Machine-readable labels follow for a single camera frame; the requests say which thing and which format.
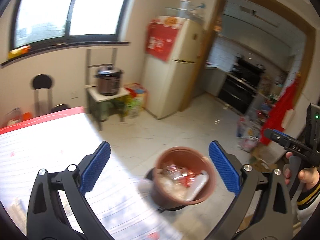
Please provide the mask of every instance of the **electric pressure cooker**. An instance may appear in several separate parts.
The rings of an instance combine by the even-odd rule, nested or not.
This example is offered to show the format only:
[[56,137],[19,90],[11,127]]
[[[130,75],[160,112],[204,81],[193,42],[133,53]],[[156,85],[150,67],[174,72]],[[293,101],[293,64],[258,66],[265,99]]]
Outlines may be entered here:
[[115,68],[113,64],[106,64],[96,74],[98,79],[98,92],[105,96],[113,96],[118,93],[122,70]]

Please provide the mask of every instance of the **striped cuff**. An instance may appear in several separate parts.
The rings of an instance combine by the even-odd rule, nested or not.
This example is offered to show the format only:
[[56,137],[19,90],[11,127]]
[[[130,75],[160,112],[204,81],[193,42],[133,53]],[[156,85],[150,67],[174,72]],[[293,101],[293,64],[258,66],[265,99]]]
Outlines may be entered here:
[[308,208],[319,195],[320,195],[320,180],[312,189],[306,192],[302,192],[300,194],[297,200],[297,205],[299,210],[304,210]]

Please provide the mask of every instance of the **refrigerator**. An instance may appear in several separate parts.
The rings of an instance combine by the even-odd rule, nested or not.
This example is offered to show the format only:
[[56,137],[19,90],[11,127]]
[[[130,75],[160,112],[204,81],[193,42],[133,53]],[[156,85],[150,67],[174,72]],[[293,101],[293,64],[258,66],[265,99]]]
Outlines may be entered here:
[[142,75],[142,86],[148,91],[145,108],[157,119],[178,111],[195,69],[202,35],[202,26],[186,19],[167,62],[147,55]]

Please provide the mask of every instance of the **brown plastic bowl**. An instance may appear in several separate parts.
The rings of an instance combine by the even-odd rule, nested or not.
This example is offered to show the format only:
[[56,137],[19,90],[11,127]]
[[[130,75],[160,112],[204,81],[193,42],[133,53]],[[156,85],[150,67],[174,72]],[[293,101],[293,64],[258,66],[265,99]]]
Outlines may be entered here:
[[[159,182],[158,170],[162,169],[165,163],[174,163],[180,167],[186,167],[192,170],[196,175],[201,171],[206,171],[209,179],[203,189],[199,192],[193,201],[181,201],[170,196]],[[215,187],[215,173],[213,166],[208,158],[200,152],[188,147],[173,147],[166,150],[156,161],[156,167],[153,169],[153,187],[151,197],[159,206],[171,209],[179,206],[195,205],[206,200],[213,192]]]

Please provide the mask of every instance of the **wooden door frame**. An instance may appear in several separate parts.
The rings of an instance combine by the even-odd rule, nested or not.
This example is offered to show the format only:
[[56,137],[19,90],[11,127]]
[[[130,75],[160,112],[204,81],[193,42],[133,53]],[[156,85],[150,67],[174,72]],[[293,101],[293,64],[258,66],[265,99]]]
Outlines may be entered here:
[[[291,22],[293,25],[298,27],[306,35],[306,44],[305,44],[304,53],[301,61],[301,67],[300,67],[301,79],[293,99],[293,105],[295,105],[307,81],[307,77],[311,67],[314,48],[315,48],[316,29],[313,26],[311,26],[299,14],[295,13],[290,8],[288,8],[287,6],[283,5],[282,3],[276,0],[248,0],[248,1],[256,3],[262,7],[269,9],[270,11],[275,12],[276,14],[280,15],[281,17],[285,18],[286,20]],[[215,7],[213,8],[213,11],[212,11],[212,18],[210,20],[208,30],[206,31],[204,35],[204,39],[201,44],[200,57],[196,63],[194,73],[192,75],[191,80],[189,81],[186,92],[182,99],[180,109],[179,109],[180,111],[185,110],[191,103],[192,91],[196,84],[196,80],[198,78],[200,70],[205,66],[205,62],[209,56],[210,49],[217,35],[217,33],[213,30],[214,26],[216,25],[219,15],[223,12],[225,4],[226,4],[226,0],[216,0]]]

